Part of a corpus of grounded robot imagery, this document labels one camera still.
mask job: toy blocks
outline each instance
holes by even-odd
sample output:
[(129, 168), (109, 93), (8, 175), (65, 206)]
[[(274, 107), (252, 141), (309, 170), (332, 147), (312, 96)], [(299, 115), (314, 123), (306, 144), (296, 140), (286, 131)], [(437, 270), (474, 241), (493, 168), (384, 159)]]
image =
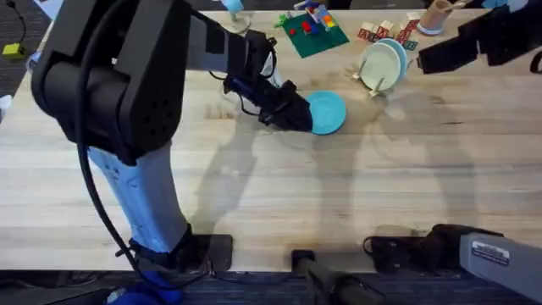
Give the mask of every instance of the toy blocks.
[(359, 30), (359, 33), (357, 34), (358, 37), (369, 40), (369, 36), (371, 35), (371, 31), (373, 30), (374, 25), (370, 22), (363, 22), (362, 28)]

